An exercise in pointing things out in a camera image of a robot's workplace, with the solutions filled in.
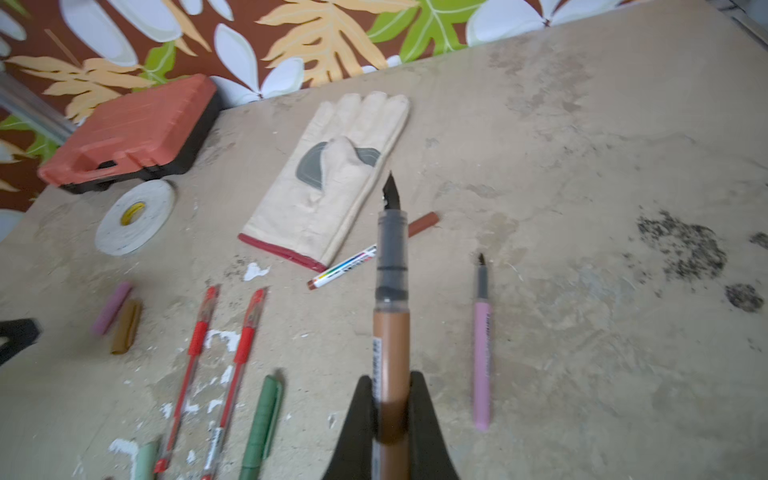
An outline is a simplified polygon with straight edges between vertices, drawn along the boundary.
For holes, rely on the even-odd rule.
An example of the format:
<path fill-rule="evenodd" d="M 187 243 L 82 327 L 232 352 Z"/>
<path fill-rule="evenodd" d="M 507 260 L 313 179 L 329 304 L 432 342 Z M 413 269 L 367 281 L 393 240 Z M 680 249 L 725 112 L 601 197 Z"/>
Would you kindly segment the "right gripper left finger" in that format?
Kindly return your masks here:
<path fill-rule="evenodd" d="M 375 436 L 373 382 L 361 376 L 357 382 L 347 415 L 330 463 L 322 477 L 335 479 L 372 479 L 372 450 Z"/>

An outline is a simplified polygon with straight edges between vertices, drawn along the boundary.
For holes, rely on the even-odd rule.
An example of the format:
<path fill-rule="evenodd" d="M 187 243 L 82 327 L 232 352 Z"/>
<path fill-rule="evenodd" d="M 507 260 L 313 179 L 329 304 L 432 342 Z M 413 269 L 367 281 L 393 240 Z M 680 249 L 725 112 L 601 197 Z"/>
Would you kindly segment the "pink pen cap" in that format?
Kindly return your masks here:
<path fill-rule="evenodd" d="M 108 332 L 132 289 L 131 282 L 122 282 L 116 287 L 91 327 L 94 335 L 102 336 Z"/>

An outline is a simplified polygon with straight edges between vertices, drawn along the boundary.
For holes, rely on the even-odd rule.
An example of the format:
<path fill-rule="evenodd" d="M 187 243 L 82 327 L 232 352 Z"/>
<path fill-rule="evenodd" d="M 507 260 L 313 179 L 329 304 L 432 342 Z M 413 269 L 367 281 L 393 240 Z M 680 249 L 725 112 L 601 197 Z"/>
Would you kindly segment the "brown fountain pen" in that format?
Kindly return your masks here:
<path fill-rule="evenodd" d="M 409 477 L 407 402 L 410 392 L 408 221 L 393 176 L 383 186 L 378 219 L 373 313 L 373 479 Z"/>

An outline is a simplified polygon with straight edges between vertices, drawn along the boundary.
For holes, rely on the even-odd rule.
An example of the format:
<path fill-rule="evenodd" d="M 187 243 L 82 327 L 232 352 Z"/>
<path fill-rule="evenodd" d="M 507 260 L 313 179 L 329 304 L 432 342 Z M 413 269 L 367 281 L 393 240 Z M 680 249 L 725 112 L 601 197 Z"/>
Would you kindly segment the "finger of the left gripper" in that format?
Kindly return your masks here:
<path fill-rule="evenodd" d="M 15 355 L 33 345 L 41 335 L 41 330 L 35 319 L 16 319 L 1 322 L 0 365 L 3 365 Z"/>

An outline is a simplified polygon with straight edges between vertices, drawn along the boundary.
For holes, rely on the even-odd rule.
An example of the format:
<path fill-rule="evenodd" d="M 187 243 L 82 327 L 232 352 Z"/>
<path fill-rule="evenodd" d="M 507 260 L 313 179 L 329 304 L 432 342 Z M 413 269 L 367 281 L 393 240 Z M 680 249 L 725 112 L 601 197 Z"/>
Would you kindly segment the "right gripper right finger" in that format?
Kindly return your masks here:
<path fill-rule="evenodd" d="M 451 461 L 424 375 L 410 373 L 410 478 L 459 480 Z"/>

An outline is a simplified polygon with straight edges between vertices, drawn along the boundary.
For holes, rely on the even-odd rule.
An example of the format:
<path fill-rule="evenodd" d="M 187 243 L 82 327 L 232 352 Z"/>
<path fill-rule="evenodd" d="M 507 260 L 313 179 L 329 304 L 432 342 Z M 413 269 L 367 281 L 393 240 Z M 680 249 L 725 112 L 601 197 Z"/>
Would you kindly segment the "pink fountain pen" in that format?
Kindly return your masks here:
<path fill-rule="evenodd" d="M 487 431 L 491 422 L 491 314 L 488 268 L 480 253 L 473 321 L 473 418 L 480 431 Z"/>

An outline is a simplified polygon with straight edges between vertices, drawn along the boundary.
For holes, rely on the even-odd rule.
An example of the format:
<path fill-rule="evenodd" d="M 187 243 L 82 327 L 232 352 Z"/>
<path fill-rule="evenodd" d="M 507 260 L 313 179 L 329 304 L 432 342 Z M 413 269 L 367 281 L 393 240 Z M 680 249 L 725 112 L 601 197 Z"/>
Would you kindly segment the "dark green pen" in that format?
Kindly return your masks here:
<path fill-rule="evenodd" d="M 282 381 L 276 375 L 267 375 L 248 435 L 239 480 L 259 478 L 262 465 L 270 454 L 282 396 Z"/>

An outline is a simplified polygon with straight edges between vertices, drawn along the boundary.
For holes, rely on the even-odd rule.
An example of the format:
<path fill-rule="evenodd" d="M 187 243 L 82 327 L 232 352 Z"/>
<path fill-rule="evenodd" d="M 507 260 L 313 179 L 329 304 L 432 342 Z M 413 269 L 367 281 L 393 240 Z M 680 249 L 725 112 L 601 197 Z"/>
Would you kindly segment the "brown pen cap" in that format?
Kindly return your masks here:
<path fill-rule="evenodd" d="M 129 299 L 122 305 L 116 320 L 112 355 L 123 355 L 133 346 L 140 323 L 143 305 L 140 300 Z"/>

